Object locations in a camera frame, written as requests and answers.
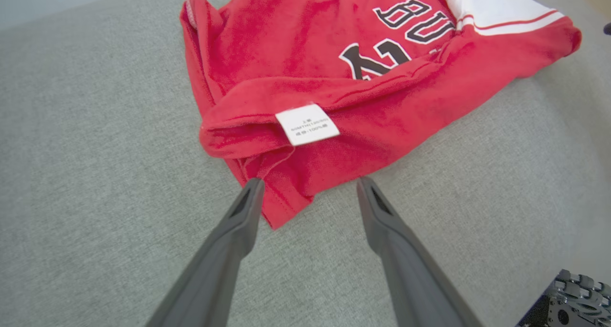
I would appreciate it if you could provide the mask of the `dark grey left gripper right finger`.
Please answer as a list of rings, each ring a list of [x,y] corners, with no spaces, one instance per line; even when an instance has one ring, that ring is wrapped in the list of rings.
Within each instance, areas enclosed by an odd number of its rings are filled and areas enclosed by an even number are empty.
[[[357,181],[369,246],[381,261],[400,327],[480,327],[452,282],[373,179]]]

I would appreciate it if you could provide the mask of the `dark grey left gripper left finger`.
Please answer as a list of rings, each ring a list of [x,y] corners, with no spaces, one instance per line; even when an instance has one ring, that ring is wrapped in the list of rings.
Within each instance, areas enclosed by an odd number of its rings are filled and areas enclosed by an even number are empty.
[[[161,301],[147,326],[227,325],[240,263],[253,250],[257,238],[264,191],[262,179],[247,182]]]

